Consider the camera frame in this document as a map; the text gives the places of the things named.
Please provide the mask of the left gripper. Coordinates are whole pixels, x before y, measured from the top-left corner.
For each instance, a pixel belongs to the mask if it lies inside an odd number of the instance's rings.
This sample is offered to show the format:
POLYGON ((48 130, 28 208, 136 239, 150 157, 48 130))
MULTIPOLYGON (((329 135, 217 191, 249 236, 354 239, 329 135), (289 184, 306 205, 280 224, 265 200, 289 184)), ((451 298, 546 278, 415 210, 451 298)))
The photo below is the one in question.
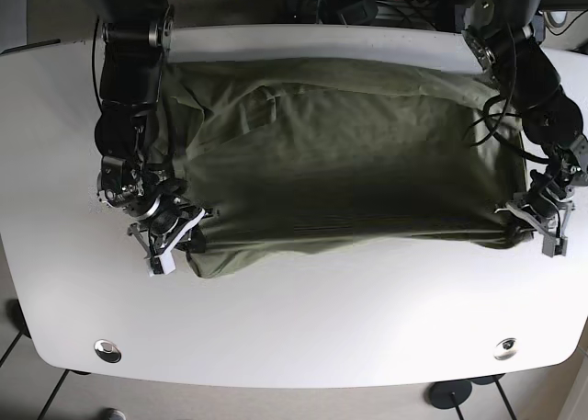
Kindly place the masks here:
POLYGON ((499 143, 528 162, 544 165, 545 170, 539 173, 533 169, 529 189, 515 193, 495 211, 513 214, 542 237, 567 237, 565 230, 575 208, 575 188, 587 185, 587 139, 577 138, 568 149, 549 147, 546 157, 531 154, 504 137, 499 143))

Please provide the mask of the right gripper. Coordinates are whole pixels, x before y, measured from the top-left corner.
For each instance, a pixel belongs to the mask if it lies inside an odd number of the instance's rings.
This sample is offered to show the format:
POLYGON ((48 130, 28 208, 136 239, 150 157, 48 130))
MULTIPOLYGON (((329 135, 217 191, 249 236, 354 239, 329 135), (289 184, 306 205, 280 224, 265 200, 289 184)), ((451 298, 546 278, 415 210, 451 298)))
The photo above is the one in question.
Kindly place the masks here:
POLYGON ((133 219, 128 235, 149 255, 175 249, 206 252, 207 241, 199 223, 213 216, 186 197, 187 182, 175 176, 170 161, 147 164, 104 156, 97 179, 100 200, 133 219))

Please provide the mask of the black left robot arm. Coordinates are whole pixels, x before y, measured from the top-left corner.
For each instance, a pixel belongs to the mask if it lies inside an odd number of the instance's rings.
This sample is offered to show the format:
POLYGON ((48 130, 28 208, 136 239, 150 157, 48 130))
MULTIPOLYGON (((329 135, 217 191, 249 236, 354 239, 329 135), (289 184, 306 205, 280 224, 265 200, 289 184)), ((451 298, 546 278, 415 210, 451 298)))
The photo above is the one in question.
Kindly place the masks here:
POLYGON ((526 161, 544 165, 532 171, 526 192, 505 210, 543 237, 543 253, 565 255, 564 232, 576 187, 587 184, 587 138, 578 105, 565 93, 560 75, 540 47, 532 25, 542 0, 475 0, 487 16, 475 16, 463 37, 482 70, 498 85, 480 121, 488 133, 526 161))

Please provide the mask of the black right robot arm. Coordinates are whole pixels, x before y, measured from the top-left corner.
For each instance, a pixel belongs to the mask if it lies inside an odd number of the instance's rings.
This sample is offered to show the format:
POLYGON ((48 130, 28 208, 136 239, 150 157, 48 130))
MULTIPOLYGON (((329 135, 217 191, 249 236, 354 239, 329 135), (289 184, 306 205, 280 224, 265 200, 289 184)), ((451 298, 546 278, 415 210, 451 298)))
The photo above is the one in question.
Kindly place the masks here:
POLYGON ((202 253, 198 223, 210 216, 186 198, 175 176, 175 135, 157 162, 150 149, 159 136, 156 115, 174 23, 168 0, 87 0, 96 11, 94 36, 105 44, 103 68, 93 71, 100 118, 96 148, 102 156, 97 193, 134 220, 128 229, 154 269, 175 249, 202 253))

